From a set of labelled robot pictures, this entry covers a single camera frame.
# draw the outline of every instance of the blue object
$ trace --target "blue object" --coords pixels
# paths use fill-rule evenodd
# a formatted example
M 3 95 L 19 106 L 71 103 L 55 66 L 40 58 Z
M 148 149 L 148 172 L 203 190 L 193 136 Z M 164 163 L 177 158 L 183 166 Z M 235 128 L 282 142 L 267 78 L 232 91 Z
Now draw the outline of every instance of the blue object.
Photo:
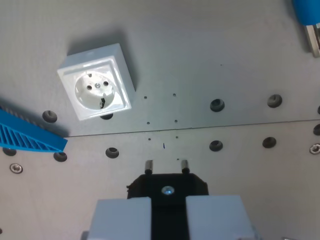
M 320 23 L 320 0 L 293 0 L 293 6 L 302 25 Z
M 0 147 L 33 152 L 61 153 L 66 139 L 0 110 Z

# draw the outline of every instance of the electrical socket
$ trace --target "electrical socket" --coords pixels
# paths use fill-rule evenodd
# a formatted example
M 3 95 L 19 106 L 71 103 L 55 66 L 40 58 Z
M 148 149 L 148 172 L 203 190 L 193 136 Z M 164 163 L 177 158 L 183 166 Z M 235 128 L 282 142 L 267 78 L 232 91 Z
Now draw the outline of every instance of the electrical socket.
M 132 108 L 135 89 L 119 43 L 67 56 L 57 73 L 79 120 Z

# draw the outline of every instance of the screw head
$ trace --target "screw head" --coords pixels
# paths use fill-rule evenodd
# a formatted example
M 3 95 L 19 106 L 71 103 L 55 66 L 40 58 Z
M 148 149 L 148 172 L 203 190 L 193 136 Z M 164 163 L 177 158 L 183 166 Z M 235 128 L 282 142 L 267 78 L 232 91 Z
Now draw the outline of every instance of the screw head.
M 164 194 L 164 195 L 172 195 L 175 193 L 175 189 L 172 187 L 172 186 L 164 186 L 162 189 L 161 189 L 161 192 Z
M 23 168 L 20 164 L 18 163 L 13 163 L 10 165 L 10 170 L 11 172 L 13 172 L 14 174 L 20 174 L 23 172 Z
M 320 144 L 314 144 L 310 147 L 310 153 L 311 154 L 320 154 Z

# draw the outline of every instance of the round hole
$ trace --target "round hole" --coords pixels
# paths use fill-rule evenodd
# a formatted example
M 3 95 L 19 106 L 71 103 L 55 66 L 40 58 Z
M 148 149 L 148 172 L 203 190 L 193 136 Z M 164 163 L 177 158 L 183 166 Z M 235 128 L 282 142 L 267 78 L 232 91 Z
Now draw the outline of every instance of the round hole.
M 118 149 L 116 149 L 115 147 L 109 147 L 106 151 L 105 151 L 105 155 L 108 157 L 108 158 L 111 158 L 111 159 L 115 159 L 119 156 L 119 151 Z
M 221 141 L 215 140 L 212 141 L 209 145 L 209 148 L 213 152 L 218 152 L 224 147 L 223 143 Z
M 210 103 L 210 109 L 217 113 L 225 108 L 225 102 L 222 99 L 215 99 Z
M 53 124 L 58 120 L 58 116 L 54 111 L 44 111 L 42 113 L 42 118 L 45 120 L 47 123 Z
M 63 163 L 68 159 L 67 154 L 64 152 L 55 152 L 53 158 L 60 163 Z
M 267 104 L 270 108 L 277 108 L 282 104 L 282 97 L 279 94 L 274 94 L 269 97 Z
M 311 154 L 320 154 L 320 144 L 314 144 L 310 147 Z
M 13 157 L 14 155 L 17 154 L 17 150 L 11 149 L 11 148 L 2 148 L 2 151 L 5 155 Z
M 23 167 L 20 164 L 13 163 L 10 165 L 10 170 L 14 174 L 20 174 L 24 171 Z
M 108 114 L 108 115 L 100 116 L 100 118 L 102 118 L 103 120 L 110 120 L 113 116 L 114 116 L 114 114 L 111 113 L 111 114 Z
M 262 142 L 262 146 L 264 146 L 266 149 L 273 148 L 276 144 L 277 140 L 272 136 L 265 138 Z
M 316 136 L 320 136 L 320 124 L 316 125 L 313 128 L 313 134 L 316 135 Z

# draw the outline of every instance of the metal plate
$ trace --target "metal plate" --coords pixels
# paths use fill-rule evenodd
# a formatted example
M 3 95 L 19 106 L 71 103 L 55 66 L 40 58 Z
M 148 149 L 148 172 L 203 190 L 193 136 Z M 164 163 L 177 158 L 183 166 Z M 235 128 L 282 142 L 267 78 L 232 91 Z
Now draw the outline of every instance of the metal plate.
M 144 173 L 146 160 L 158 174 L 179 173 L 187 159 L 211 195 L 241 196 L 263 239 L 320 239 L 320 154 L 309 153 L 320 142 L 313 135 L 318 123 L 71 137 L 65 162 L 49 153 L 0 152 L 0 238 L 80 240 L 97 200 L 126 198 L 126 186 Z M 266 137 L 276 138 L 274 148 L 262 147 Z M 213 140 L 223 142 L 221 151 L 209 149 Z M 106 157 L 110 147 L 118 158 Z M 23 173 L 12 173 L 12 163 Z
M 290 0 L 3 0 L 0 22 L 0 102 L 39 122 L 54 111 L 63 136 L 319 118 L 319 59 Z M 132 110 L 78 121 L 56 70 L 114 43 L 136 87 Z M 272 94 L 283 97 L 276 109 Z

